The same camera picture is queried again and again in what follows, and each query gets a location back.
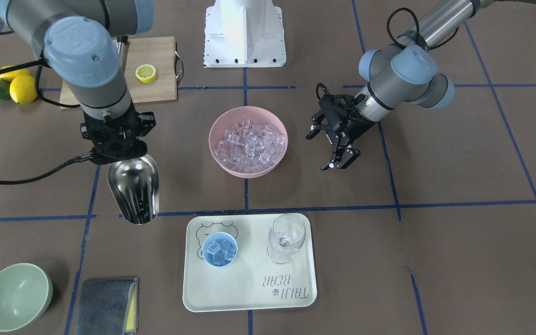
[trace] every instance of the wine glass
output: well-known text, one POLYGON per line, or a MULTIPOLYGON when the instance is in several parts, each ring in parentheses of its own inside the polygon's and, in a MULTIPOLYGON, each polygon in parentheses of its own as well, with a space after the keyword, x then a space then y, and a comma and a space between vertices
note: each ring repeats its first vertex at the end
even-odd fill
POLYGON ((268 256, 274 263, 289 263, 305 242, 306 228, 295 214, 283 214, 272 223, 268 233, 268 256))

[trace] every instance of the small blue cup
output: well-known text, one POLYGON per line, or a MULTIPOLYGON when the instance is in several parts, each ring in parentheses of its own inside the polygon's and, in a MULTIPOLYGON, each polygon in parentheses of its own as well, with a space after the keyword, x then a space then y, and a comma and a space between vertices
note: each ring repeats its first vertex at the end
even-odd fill
POLYGON ((202 245, 204 260, 213 267, 225 267, 231 264, 237 256, 237 250, 235 238, 222 231, 208 236, 202 245))

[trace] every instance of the wooden cutting board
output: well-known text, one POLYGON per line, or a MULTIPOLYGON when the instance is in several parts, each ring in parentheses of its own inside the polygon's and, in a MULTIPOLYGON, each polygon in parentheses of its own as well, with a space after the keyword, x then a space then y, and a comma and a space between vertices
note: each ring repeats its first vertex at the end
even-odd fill
MULTIPOLYGON (((134 102, 150 102, 177 99, 175 79, 175 37, 134 38, 129 40, 125 79, 134 102), (158 79, 142 83, 136 78, 136 68, 152 64, 157 69, 158 79)), ((64 81, 59 102, 74 105, 78 101, 64 81)))

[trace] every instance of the green bowl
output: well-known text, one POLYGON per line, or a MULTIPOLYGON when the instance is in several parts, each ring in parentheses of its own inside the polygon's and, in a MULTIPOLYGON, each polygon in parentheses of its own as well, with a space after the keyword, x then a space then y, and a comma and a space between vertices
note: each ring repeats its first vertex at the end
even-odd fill
POLYGON ((33 322, 51 303, 51 278, 39 267, 18 263, 0 271, 0 331, 33 322))

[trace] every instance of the metal ice scoop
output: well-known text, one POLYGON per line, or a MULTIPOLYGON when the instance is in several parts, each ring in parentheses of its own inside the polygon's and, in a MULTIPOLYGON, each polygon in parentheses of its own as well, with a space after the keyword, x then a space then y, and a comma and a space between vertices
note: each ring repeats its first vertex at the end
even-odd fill
POLYGON ((150 155, 109 165, 108 182, 123 217, 141 225, 158 214, 158 166, 150 155))

